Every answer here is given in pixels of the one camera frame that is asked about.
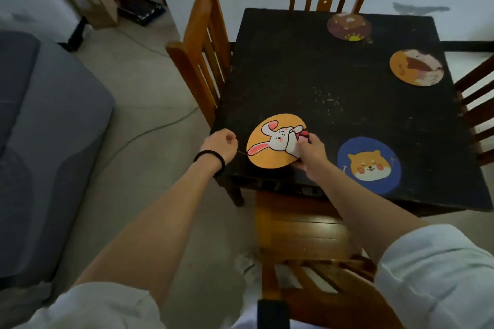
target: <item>table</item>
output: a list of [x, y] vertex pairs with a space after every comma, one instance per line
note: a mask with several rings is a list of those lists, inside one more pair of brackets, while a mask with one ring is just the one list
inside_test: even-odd
[[[220, 185], [324, 196], [303, 172], [258, 168], [245, 153], [260, 122], [292, 113], [320, 137], [333, 163], [350, 138], [367, 136], [388, 145], [400, 160], [402, 178], [383, 196], [415, 214], [492, 210], [434, 20], [363, 14], [372, 24], [372, 40], [349, 42], [328, 32], [332, 15], [245, 10], [213, 125], [213, 131], [231, 129], [239, 141]], [[389, 58], [404, 49], [435, 56], [444, 65], [442, 81], [423, 88], [396, 78]], [[338, 104], [324, 101], [327, 94], [337, 96]]]

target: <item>floor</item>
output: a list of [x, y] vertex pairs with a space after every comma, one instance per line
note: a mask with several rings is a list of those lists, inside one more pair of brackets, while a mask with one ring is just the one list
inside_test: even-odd
[[[76, 53], [112, 92], [117, 107], [55, 278], [55, 295], [67, 290], [123, 226], [185, 172], [209, 132], [201, 112], [196, 111], [180, 123], [139, 138], [108, 164], [134, 136], [197, 107], [171, 60], [124, 34], [166, 54], [166, 42], [179, 38], [170, 14], [146, 28], [122, 20], [118, 29], [91, 32]], [[454, 80], [487, 57], [487, 53], [448, 53]], [[494, 194], [492, 166], [483, 170]], [[169, 329], [216, 329], [238, 317], [244, 280], [235, 272], [234, 258], [240, 251], [256, 249], [253, 193], [245, 191], [244, 197], [245, 207], [235, 208], [214, 181], [208, 186], [169, 300], [162, 308]], [[429, 221], [451, 223], [477, 245], [494, 252], [494, 214], [464, 211]]]

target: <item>shiba inu coaster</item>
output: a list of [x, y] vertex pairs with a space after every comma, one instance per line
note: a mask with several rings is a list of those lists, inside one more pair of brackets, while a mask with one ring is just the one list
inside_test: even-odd
[[299, 157], [296, 146], [300, 138], [309, 138], [304, 121], [289, 113], [264, 120], [247, 141], [247, 156], [261, 168], [280, 168]]
[[338, 13], [328, 20], [328, 31], [338, 39], [360, 41], [371, 34], [371, 23], [359, 14]]
[[398, 158], [377, 139], [349, 139], [338, 151], [337, 165], [347, 176], [379, 195], [394, 189], [401, 179]]
[[444, 75], [439, 60], [418, 50], [394, 53], [389, 59], [389, 66], [400, 80], [415, 86], [435, 85]]

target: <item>orange coaster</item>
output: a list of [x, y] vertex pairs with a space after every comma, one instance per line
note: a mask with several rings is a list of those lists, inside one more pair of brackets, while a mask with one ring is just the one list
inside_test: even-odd
[[439, 60], [418, 50], [394, 53], [389, 59], [389, 66], [400, 80], [415, 86], [435, 85], [444, 75]]
[[334, 14], [327, 23], [328, 31], [338, 39], [360, 41], [371, 34], [371, 23], [363, 16], [351, 13]]
[[300, 138], [309, 138], [300, 117], [289, 113], [275, 115], [254, 129], [247, 141], [247, 156], [261, 168], [284, 167], [300, 157], [296, 146]]

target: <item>blue coaster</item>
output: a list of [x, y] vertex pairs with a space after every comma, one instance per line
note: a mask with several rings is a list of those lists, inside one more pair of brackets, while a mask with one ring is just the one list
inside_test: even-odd
[[364, 136], [349, 139], [340, 147], [337, 165], [347, 176], [378, 195], [394, 189], [401, 179], [401, 165], [391, 148]]

